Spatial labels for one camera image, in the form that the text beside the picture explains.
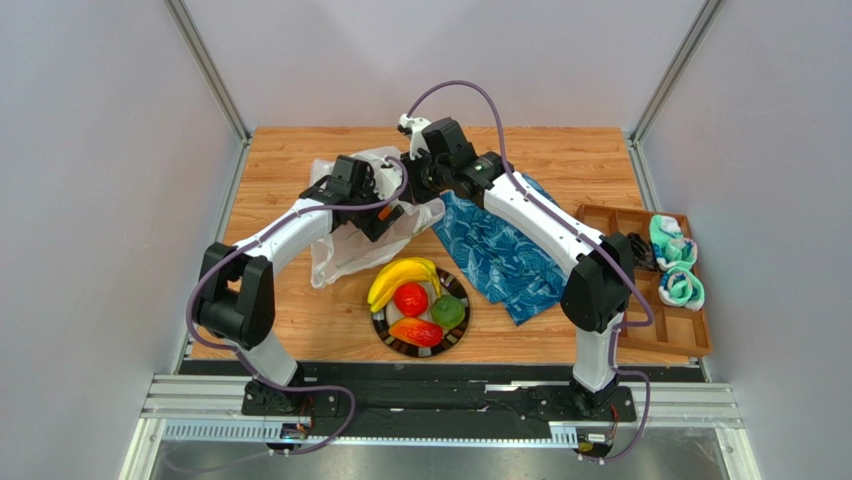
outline rolled sock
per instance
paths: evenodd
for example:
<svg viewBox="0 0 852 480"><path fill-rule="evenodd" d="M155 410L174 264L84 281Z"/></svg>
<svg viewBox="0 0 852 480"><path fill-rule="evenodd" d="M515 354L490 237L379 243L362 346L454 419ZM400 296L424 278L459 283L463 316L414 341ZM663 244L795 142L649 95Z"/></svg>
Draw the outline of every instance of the rolled sock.
<svg viewBox="0 0 852 480"><path fill-rule="evenodd" d="M663 271L675 267L689 270L695 265L698 244L683 236L677 220L665 215L654 215L649 230L654 256Z"/></svg>
<svg viewBox="0 0 852 480"><path fill-rule="evenodd" d="M704 285L689 270L674 267L660 279L660 300L672 307L693 311L704 306Z"/></svg>

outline white plastic bag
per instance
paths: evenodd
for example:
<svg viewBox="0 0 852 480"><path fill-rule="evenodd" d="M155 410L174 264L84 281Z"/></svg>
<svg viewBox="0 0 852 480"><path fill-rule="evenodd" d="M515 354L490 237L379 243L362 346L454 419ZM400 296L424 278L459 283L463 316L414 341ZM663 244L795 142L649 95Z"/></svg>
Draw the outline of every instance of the white plastic bag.
<svg viewBox="0 0 852 480"><path fill-rule="evenodd" d="M396 147L382 147L352 155L370 162L373 166L376 190L381 198L389 197L402 181L399 169L381 168L384 163L382 159L388 155L399 158L400 151ZM334 162L314 160L311 165L311 184L331 174L333 166ZM323 288L343 275L389 262L412 237L444 216L444 202L439 198L417 206L407 202L399 204L405 209L405 213L376 243L371 242L354 225L347 223L331 235L311 244L311 285L314 288Z"/></svg>

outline yellow banana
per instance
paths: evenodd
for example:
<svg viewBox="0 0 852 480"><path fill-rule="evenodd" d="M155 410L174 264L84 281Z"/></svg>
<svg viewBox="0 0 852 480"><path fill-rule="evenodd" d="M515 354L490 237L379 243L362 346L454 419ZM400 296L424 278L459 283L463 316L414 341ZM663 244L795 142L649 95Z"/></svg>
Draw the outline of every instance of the yellow banana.
<svg viewBox="0 0 852 480"><path fill-rule="evenodd" d="M387 264L376 276L367 294L370 311L375 313L384 308L396 289L409 282L430 282L435 294L438 297L442 294L434 263L420 257L401 258Z"/></svg>
<svg viewBox="0 0 852 480"><path fill-rule="evenodd" d="M427 260L423 257L398 258L398 259L388 263L387 265L385 265L385 267L382 268L381 271L379 271L379 274L376 275L376 279L373 281L373 286L370 287L370 293L367 294L367 303L372 304L373 302L375 302L375 299L379 295L379 293L385 290L382 285L385 282L388 281L387 279L391 275L390 272L395 270L397 265L399 265L403 262L418 262L418 263L421 263L430 272L434 273L435 276L437 277L437 273L436 273L437 269L435 267L435 264L431 260ZM430 279L429 281L432 282L433 287L436 287L436 292L438 292L438 296L440 296L441 290L437 288L440 285L440 280L432 281Z"/></svg>

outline lime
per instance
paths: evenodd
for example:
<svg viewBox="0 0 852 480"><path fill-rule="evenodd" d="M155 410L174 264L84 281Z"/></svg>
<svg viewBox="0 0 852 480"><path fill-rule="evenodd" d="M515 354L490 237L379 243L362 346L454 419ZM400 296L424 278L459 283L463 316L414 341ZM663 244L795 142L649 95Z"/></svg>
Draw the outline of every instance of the lime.
<svg viewBox="0 0 852 480"><path fill-rule="evenodd" d="M444 295L432 304L432 321L441 328L455 328L464 320L464 305L461 300L452 296Z"/></svg>

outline blue patterned towel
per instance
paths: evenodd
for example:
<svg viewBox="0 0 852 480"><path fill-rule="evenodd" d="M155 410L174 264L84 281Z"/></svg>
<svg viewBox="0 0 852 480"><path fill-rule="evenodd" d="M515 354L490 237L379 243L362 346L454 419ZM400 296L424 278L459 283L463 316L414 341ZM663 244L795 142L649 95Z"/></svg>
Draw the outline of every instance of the blue patterned towel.
<svg viewBox="0 0 852 480"><path fill-rule="evenodd" d="M524 179L553 201L532 178ZM446 213L432 229L470 283L489 302L503 302L515 325L559 303L568 278L532 240L452 192L441 199Z"/></svg>

